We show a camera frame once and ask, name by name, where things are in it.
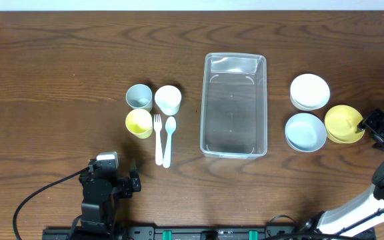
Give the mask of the white plastic bowl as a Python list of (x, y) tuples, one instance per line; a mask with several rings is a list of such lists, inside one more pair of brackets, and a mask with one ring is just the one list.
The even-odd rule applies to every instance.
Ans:
[(324, 107), (331, 92), (327, 82), (315, 74), (302, 74), (294, 78), (290, 86), (292, 104), (303, 111), (313, 111)]

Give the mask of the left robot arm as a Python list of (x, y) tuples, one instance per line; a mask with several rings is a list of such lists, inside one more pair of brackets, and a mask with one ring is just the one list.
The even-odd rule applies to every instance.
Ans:
[(119, 236), (114, 227), (118, 202), (140, 192), (141, 182), (136, 170), (131, 170), (128, 177), (119, 177), (118, 166), (118, 158), (105, 155), (91, 159), (88, 169), (79, 175), (83, 187), (81, 215), (73, 220), (68, 239)]

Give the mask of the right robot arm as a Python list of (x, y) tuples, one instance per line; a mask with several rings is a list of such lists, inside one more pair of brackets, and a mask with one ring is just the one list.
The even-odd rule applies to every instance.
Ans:
[[(384, 151), (384, 112), (375, 109), (363, 118), (354, 133), (369, 130), (375, 140), (373, 148)], [(324, 235), (356, 236), (384, 223), (384, 162), (372, 176), (371, 186), (350, 202), (330, 211), (322, 211), (299, 229)]]

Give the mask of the grey-blue plastic bowl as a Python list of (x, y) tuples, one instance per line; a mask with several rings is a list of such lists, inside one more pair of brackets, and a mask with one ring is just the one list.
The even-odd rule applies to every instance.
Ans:
[(323, 122), (313, 114), (298, 113), (285, 125), (287, 144), (300, 152), (314, 152), (324, 146), (327, 132)]

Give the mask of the yellow plastic bowl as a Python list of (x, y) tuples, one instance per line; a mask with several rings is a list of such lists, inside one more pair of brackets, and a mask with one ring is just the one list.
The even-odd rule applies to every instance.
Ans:
[(353, 107), (336, 105), (325, 115), (327, 136), (335, 143), (355, 143), (365, 133), (357, 127), (362, 120), (363, 116)]

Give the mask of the yellow plastic cup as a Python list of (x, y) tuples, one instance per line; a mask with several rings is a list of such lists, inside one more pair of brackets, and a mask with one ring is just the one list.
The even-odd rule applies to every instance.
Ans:
[(153, 119), (150, 112), (144, 109), (134, 109), (125, 118), (128, 131), (140, 139), (146, 139), (153, 132)]

